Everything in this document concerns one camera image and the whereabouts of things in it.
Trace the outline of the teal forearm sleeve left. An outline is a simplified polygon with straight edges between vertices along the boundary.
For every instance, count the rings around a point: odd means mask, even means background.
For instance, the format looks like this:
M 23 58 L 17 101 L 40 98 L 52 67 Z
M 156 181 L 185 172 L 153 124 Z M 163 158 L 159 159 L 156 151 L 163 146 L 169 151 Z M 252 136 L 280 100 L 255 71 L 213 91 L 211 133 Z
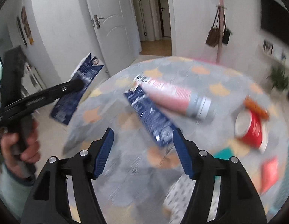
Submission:
M 0 174 L 0 198 L 10 213 L 20 220 L 29 193 L 36 181 L 36 176 L 19 178 L 5 164 Z

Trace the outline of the person's left hand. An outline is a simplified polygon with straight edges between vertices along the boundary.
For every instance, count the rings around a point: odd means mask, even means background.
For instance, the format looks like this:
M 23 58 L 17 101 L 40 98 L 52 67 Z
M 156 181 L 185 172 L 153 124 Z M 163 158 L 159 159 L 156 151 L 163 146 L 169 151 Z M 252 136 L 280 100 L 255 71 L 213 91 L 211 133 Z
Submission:
M 1 138 L 1 149 L 6 168 L 20 179 L 29 175 L 22 168 L 23 164 L 35 164 L 40 160 L 40 144 L 38 141 L 38 122 L 33 119 L 29 126 L 30 132 L 23 140 L 25 147 L 19 146 L 22 135 L 16 132 L 16 126 L 8 126 L 7 132 Z

